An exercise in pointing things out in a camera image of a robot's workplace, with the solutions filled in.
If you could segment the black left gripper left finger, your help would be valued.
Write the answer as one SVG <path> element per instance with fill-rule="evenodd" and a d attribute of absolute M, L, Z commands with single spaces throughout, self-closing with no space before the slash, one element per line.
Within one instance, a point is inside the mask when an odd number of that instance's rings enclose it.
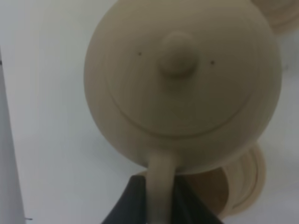
<path fill-rule="evenodd" d="M 133 175 L 120 199 L 104 224 L 145 224 L 146 215 L 146 180 L 142 175 Z"/>

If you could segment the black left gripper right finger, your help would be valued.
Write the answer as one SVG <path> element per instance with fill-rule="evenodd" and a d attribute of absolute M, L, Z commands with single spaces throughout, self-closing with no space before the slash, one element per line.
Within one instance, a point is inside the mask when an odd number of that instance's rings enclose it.
<path fill-rule="evenodd" d="M 172 195 L 173 224 L 222 224 L 196 196 L 187 181 L 176 176 Z"/>

